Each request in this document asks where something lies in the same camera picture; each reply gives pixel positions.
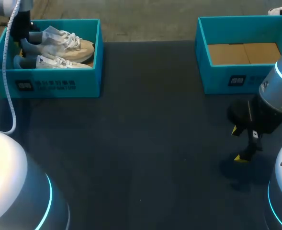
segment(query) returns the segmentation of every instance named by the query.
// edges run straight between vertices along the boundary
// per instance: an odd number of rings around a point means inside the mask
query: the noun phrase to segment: black table surface
[[[233,164],[235,98],[205,95],[193,41],[106,43],[97,99],[14,100],[18,141],[62,190],[71,229],[264,230],[282,124]],[[0,129],[11,125],[0,99]]]

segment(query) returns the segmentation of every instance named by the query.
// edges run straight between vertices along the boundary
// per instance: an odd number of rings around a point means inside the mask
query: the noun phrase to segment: robotic arm
[[[29,37],[29,31],[33,30],[30,22],[30,10],[33,8],[34,0],[0,0],[0,16],[12,17],[16,4],[20,2],[18,13],[14,16],[10,28],[10,35],[15,42]]]
[[[256,151],[262,151],[263,134],[272,133],[282,122],[282,56],[260,85],[259,93],[252,100],[232,102],[227,116],[235,125],[232,135],[248,131],[248,146],[235,161],[250,161]]]
[[[0,16],[11,17],[16,3],[17,0],[0,0]],[[33,7],[33,4],[33,0],[22,0],[19,12],[30,11]]]

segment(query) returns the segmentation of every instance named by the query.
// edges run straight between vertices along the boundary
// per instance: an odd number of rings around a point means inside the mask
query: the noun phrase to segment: gray floor
[[[282,0],[34,1],[33,19],[99,18],[108,42],[193,40],[200,16],[263,15],[282,5]]]

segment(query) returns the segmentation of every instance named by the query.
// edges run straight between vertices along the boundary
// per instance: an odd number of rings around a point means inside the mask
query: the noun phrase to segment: shoe tag
[[[45,41],[48,38],[50,38],[54,41],[60,42],[60,43],[64,42],[63,37],[61,37],[60,35],[56,35],[56,34],[52,34],[52,33],[48,33],[48,32],[43,31],[42,41]]]
[[[37,56],[37,59],[36,59],[36,68],[37,69],[49,69],[49,68],[56,66],[56,64],[57,64],[56,61],[53,61],[49,58],[46,58],[40,55]]]

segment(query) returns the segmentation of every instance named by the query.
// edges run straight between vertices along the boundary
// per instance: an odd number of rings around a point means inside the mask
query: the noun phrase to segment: logo on box
[[[228,86],[242,86],[244,85],[246,75],[232,75],[230,77]]]

